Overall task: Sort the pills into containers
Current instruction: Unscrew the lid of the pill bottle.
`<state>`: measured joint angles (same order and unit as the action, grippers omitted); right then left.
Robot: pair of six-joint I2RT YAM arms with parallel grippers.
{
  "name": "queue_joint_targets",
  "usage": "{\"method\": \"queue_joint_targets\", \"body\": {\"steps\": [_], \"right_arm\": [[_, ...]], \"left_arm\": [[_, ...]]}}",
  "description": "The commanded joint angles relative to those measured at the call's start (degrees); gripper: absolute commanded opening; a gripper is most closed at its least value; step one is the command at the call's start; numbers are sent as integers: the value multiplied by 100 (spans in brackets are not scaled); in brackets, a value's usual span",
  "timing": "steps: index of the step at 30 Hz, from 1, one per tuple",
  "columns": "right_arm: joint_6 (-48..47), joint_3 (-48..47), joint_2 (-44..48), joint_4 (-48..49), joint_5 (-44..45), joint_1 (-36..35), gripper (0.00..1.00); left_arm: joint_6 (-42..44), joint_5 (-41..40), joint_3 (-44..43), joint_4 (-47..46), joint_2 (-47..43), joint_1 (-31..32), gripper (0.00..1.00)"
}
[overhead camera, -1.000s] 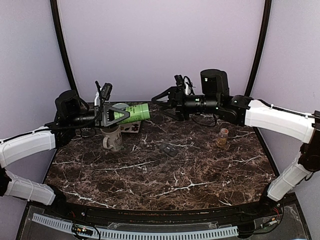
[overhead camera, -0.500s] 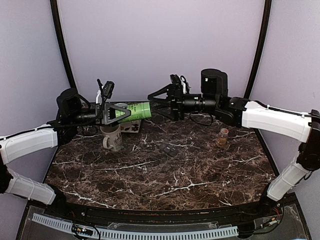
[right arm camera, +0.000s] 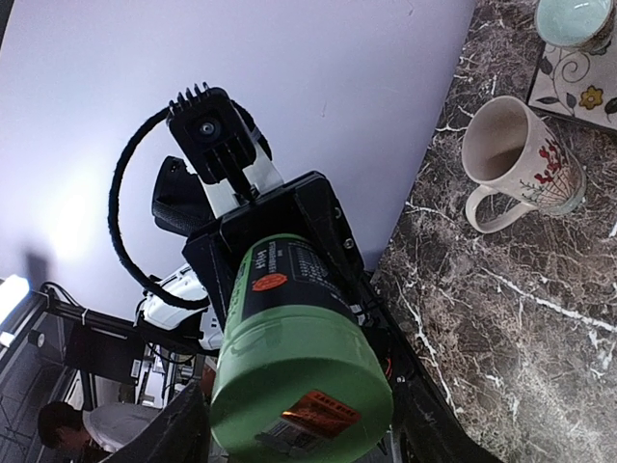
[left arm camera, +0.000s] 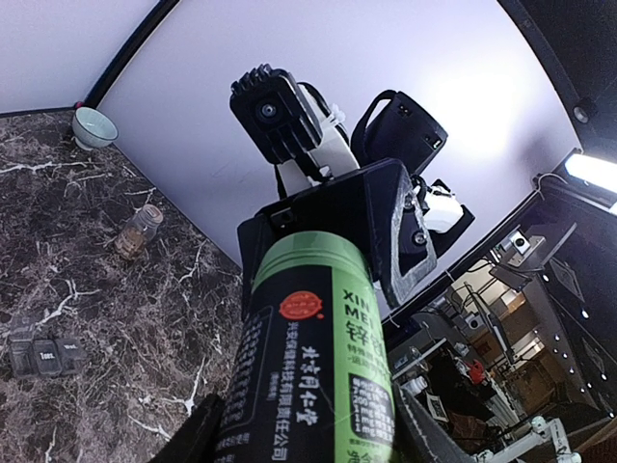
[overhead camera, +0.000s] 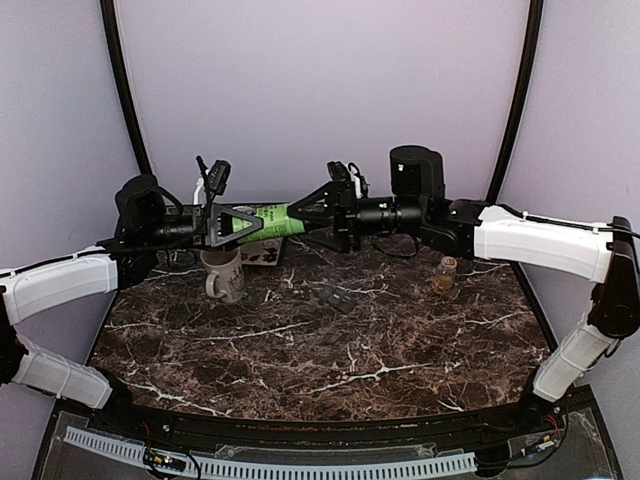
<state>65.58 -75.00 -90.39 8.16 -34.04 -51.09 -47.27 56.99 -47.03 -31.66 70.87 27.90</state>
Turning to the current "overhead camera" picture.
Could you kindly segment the green pill bottle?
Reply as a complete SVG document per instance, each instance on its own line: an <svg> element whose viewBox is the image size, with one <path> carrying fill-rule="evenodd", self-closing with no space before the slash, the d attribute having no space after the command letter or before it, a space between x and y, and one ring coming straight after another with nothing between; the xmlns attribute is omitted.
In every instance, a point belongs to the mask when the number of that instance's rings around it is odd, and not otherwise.
<svg viewBox="0 0 640 480"><path fill-rule="evenodd" d="M239 239L239 244L261 242L304 234L306 232L303 221L288 215L287 203L260 206L236 206L235 210L259 217L263 220L263 228Z"/></svg>

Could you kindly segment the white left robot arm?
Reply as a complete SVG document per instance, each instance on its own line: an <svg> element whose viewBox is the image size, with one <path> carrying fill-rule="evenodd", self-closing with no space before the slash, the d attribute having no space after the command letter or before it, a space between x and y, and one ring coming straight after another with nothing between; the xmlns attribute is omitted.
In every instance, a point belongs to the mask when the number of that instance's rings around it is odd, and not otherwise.
<svg viewBox="0 0 640 480"><path fill-rule="evenodd" d="M5 270L1 274L1 381L101 410L120 436L141 427L140 412L115 397L118 387L98 370L55 354L20 335L16 327L39 313L97 294L141 283L160 251L236 246L265 226L263 218L216 203L226 188L224 167L206 170L196 202L185 206L155 176L129 180L116 194L119 213L113 238L65 257Z"/></svg>

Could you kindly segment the grey weekly pill organizer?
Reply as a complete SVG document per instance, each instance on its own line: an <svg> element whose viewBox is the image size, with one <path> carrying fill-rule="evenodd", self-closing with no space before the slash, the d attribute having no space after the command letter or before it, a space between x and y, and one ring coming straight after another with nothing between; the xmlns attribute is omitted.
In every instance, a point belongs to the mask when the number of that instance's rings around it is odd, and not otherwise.
<svg viewBox="0 0 640 480"><path fill-rule="evenodd" d="M356 306L356 301L343 289L325 286L319 293L319 298L341 313L348 314Z"/></svg>

